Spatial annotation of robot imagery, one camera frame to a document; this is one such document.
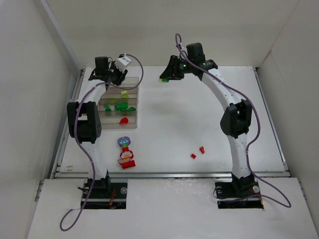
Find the red slope piece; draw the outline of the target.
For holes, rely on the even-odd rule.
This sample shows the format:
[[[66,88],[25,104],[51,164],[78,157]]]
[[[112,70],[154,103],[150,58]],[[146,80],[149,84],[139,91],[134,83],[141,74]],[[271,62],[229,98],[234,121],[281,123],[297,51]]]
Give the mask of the red slope piece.
[[[202,154],[204,154],[205,153],[205,149],[204,149],[204,147],[202,146],[202,147],[200,147],[199,148],[199,150],[200,150],[200,152],[202,153]]]

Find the small green wedge piece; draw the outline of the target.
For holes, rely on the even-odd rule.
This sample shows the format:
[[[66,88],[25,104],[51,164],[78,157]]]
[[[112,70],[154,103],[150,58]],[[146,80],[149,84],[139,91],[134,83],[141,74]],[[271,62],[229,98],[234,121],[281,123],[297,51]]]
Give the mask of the small green wedge piece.
[[[110,112],[112,109],[107,104],[104,105],[105,111]]]

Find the lime green 2x4 brick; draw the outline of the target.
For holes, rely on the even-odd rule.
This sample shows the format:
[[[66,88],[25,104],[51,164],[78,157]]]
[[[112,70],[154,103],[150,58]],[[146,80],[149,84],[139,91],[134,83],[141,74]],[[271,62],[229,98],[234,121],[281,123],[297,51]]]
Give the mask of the lime green 2x4 brick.
[[[116,97],[109,97],[108,100],[110,102],[116,102],[117,98]]]

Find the small red lego piece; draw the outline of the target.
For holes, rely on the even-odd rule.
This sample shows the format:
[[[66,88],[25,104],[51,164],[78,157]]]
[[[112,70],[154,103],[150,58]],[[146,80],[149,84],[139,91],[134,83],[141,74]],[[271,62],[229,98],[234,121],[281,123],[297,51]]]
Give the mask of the small red lego piece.
[[[127,117],[123,117],[119,122],[119,124],[128,124],[128,123],[129,123],[129,119]]]

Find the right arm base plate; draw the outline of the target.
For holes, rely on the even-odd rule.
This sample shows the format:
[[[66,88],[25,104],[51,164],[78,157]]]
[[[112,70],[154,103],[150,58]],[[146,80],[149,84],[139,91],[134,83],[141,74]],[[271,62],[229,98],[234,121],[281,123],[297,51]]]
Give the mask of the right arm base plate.
[[[263,209],[260,187],[254,179],[248,183],[216,181],[213,191],[218,209]]]

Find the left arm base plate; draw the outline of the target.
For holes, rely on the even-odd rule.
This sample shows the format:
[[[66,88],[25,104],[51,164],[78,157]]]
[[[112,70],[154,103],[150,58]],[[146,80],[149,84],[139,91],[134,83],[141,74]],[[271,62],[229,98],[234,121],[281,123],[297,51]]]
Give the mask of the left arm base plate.
[[[127,183],[112,183],[109,188],[95,185],[84,206],[92,210],[122,210],[127,206]]]

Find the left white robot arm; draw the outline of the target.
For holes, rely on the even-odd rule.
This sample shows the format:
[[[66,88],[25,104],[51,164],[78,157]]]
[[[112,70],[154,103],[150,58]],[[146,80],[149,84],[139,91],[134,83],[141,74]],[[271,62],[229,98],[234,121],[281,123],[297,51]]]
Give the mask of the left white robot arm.
[[[107,174],[98,146],[98,138],[102,133],[98,102],[109,86],[118,87],[122,84],[130,63],[131,59],[124,54],[112,62],[107,57],[96,57],[95,69],[89,76],[84,93],[77,101],[67,104],[69,134],[89,157],[92,166],[89,179],[100,180]]]

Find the purple red flower lego stack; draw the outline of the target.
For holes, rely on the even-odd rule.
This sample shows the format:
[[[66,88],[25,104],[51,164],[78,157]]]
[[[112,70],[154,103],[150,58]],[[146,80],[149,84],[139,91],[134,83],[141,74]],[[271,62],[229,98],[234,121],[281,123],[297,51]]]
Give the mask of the purple red flower lego stack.
[[[134,161],[134,153],[129,149],[131,140],[128,136],[120,137],[117,141],[118,146],[121,148],[120,159],[118,163],[123,169],[128,169],[136,166]]]

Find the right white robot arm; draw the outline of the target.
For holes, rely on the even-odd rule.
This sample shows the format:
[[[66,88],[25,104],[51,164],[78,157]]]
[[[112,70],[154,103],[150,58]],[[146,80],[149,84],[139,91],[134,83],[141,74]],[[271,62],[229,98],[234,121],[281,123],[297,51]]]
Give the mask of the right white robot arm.
[[[230,144],[232,178],[234,181],[239,181],[250,177],[245,150],[251,125],[251,103],[226,86],[227,83],[221,76],[217,64],[213,60],[205,59],[201,43],[187,45],[186,52],[180,43],[176,46],[180,55],[170,57],[166,69],[159,77],[160,80],[162,82],[181,80],[185,74],[193,74],[212,91],[224,110],[220,127]]]

